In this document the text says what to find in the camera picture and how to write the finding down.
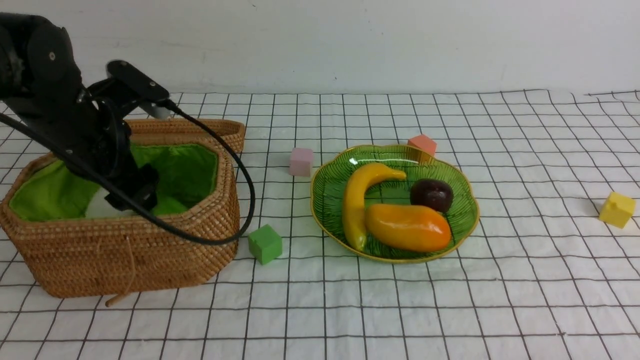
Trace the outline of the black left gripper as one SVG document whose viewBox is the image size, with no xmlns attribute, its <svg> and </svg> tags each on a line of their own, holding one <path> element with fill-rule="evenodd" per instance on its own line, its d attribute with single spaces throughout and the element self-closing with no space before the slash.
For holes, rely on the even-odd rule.
<svg viewBox="0 0 640 360">
<path fill-rule="evenodd" d="M 75 99 L 75 156 L 146 210 L 158 203 L 159 174 L 135 161 L 125 117 L 149 105 L 128 90 L 90 95 L 80 89 Z"/>
</svg>

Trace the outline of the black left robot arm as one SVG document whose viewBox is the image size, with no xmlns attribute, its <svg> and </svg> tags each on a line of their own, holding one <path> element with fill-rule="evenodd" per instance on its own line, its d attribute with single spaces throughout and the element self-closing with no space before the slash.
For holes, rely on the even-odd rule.
<svg viewBox="0 0 640 360">
<path fill-rule="evenodd" d="M 169 92 L 124 60 L 110 61 L 107 77 L 85 86 L 65 28 L 20 13 L 2 13 L 0 25 L 1 100 L 55 153 L 82 162 L 65 162 L 73 174 L 93 182 L 96 173 L 146 210 L 155 207 L 159 173 L 135 162 L 124 119 L 136 108 L 165 117 L 156 105 Z"/>
</svg>

